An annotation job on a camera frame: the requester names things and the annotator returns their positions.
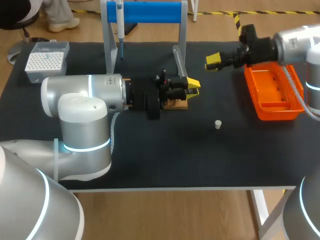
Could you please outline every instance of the orange tray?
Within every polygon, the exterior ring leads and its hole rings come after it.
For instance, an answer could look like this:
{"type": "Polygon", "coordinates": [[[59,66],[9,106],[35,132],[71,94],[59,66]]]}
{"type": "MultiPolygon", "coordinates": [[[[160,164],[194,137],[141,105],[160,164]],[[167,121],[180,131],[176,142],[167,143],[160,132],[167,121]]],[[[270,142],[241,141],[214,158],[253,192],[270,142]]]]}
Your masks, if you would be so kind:
{"type": "MultiPolygon", "coordinates": [[[[295,86],[304,98],[304,89],[292,65],[286,66],[295,86]]],[[[244,75],[259,119],[293,120],[304,111],[282,69],[275,62],[244,67],[244,75]]]]}

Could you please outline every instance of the white table leg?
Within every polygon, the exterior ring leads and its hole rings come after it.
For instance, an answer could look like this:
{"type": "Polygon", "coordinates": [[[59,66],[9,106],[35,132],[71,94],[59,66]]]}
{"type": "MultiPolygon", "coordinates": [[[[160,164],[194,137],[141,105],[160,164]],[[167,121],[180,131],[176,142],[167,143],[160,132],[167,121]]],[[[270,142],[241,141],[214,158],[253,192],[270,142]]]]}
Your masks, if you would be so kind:
{"type": "Polygon", "coordinates": [[[196,22],[197,21],[197,16],[198,16],[198,3],[199,0],[195,0],[194,3],[194,8],[192,6],[192,10],[193,10],[193,21],[196,22]]]}
{"type": "Polygon", "coordinates": [[[282,228],[282,211],[292,190],[287,190],[271,214],[268,214],[266,200],[262,190],[252,190],[251,197],[258,223],[260,240],[271,240],[282,228]]]}

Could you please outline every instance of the robotic arm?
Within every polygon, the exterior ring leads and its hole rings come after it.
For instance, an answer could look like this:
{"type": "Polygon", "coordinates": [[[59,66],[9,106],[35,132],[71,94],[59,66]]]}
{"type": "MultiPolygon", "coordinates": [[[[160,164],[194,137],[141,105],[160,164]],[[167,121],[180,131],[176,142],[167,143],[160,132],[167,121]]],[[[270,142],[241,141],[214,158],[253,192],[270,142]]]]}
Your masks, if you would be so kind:
{"type": "Polygon", "coordinates": [[[307,62],[307,103],[303,101],[283,68],[304,110],[315,120],[320,118],[320,24],[302,26],[277,32],[273,38],[258,38],[253,24],[242,27],[240,47],[235,52],[217,52],[207,56],[205,69],[219,71],[227,66],[235,68],[263,62],[277,61],[280,65],[307,62]]]}

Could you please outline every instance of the table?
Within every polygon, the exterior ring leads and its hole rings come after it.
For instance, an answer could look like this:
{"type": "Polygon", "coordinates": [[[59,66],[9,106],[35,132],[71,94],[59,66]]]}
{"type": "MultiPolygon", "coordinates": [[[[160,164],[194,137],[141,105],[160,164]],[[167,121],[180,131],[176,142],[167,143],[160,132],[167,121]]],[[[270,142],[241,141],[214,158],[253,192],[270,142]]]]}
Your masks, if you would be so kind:
{"type": "MultiPolygon", "coordinates": [[[[162,68],[174,73],[172,46],[126,43],[125,59],[117,59],[115,72],[124,78],[152,76],[162,68]]],[[[111,170],[88,182],[59,183],[74,192],[254,190],[254,202],[263,197],[262,188],[293,189],[318,164],[320,128],[304,114],[290,122],[260,121],[242,69],[204,71],[205,56],[237,46],[188,43],[186,69],[201,83],[188,110],[164,111],[159,121],[147,120],[143,112],[120,113],[111,170]],[[221,129],[215,129],[215,120],[222,121],[221,129]]],[[[25,85],[32,48],[30,43],[22,50],[0,98],[0,141],[62,138],[59,120],[42,110],[40,86],[25,85]]],[[[66,61],[67,75],[106,72],[102,43],[70,43],[66,61]]],[[[296,70],[303,79],[304,66],[296,70]]],[[[268,216],[263,202],[256,205],[258,216],[268,216]]]]}

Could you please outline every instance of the small white cap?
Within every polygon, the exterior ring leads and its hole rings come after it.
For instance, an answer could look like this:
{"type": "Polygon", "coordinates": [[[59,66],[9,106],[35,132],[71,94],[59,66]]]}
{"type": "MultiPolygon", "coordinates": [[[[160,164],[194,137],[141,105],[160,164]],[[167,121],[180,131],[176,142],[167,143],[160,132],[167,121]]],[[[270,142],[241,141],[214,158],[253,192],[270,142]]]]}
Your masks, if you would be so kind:
{"type": "Polygon", "coordinates": [[[320,43],[309,48],[306,53],[306,61],[310,64],[320,65],[320,43]]]}
{"type": "Polygon", "coordinates": [[[41,103],[42,103],[42,108],[49,117],[52,117],[52,114],[50,112],[49,108],[49,102],[48,102],[48,77],[46,77],[42,84],[41,84],[41,103]]]}
{"type": "Polygon", "coordinates": [[[67,93],[58,101],[58,114],[68,123],[88,123],[105,117],[108,112],[106,103],[100,98],[67,93]]]}
{"type": "Polygon", "coordinates": [[[220,120],[216,120],[214,124],[215,124],[215,128],[219,129],[221,127],[222,122],[220,120]]]}

